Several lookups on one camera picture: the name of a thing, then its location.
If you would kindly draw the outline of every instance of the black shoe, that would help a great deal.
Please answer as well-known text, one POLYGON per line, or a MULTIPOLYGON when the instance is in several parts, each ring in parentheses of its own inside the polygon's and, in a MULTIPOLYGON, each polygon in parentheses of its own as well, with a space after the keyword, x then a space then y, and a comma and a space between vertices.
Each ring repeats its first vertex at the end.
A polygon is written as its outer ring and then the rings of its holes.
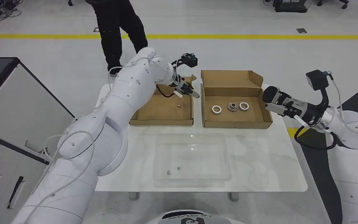
POLYGON ((110 76, 111 77, 116 77, 117 74, 119 73, 120 70, 122 70, 122 68, 114 68, 114 67, 122 67, 121 64, 118 64, 116 66, 111 66, 111 67, 107 67, 108 71, 110 72, 110 76))

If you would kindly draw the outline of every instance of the chair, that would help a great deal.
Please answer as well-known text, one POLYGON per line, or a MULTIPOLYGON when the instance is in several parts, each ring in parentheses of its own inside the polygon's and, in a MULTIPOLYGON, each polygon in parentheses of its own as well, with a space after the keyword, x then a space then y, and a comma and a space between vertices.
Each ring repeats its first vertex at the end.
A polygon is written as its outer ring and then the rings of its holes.
MULTIPOLYGON (((340 2, 343 2, 344 5, 342 6, 342 8, 345 10, 347 7, 348 7, 348 3, 349 1, 348 0, 340 0, 340 2)), ((319 0, 317 6, 321 6, 323 5, 323 0, 319 0)))

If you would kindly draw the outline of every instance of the table leg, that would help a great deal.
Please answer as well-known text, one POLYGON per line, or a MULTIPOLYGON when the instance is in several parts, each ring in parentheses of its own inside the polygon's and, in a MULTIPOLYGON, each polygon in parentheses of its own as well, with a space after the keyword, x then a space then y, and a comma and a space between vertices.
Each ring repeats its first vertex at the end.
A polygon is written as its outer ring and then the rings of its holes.
POLYGON ((239 193, 238 192, 230 192, 229 193, 229 199, 232 202, 238 202, 239 201, 239 193))
POLYGON ((140 192, 130 192, 129 200, 138 200, 140 196, 140 192))

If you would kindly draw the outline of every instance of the metal ring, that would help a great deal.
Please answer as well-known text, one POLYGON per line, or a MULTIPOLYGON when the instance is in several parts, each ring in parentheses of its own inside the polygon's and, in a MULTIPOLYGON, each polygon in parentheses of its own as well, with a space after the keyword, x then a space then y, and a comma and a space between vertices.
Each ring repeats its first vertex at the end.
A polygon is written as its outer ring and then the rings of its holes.
POLYGON ((247 102, 241 102, 239 108, 241 111, 247 111, 250 108, 250 106, 248 105, 247 102))
POLYGON ((220 106, 218 106, 218 105, 215 105, 215 106, 213 106, 212 108, 211 108, 211 111, 213 112, 213 114, 220 114, 221 112, 222 112, 222 108, 220 107, 220 106))

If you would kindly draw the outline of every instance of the white table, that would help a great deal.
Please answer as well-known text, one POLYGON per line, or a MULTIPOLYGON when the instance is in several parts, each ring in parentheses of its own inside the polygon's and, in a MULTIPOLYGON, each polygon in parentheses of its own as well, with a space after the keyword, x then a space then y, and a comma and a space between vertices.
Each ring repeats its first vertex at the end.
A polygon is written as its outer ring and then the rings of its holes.
MULTIPOLYGON (((200 79, 194 81, 200 89, 200 79)), ((98 99, 109 86, 104 85, 98 99)), ((111 174, 98 180, 96 191, 134 192, 228 192, 233 201, 238 192, 304 192, 307 182, 281 116, 272 113, 268 129, 203 128, 201 101, 194 99, 194 125, 189 127, 129 126, 128 153, 111 174), (231 179, 198 186, 162 186, 153 179, 155 137, 161 134, 221 134, 225 137, 231 179)))

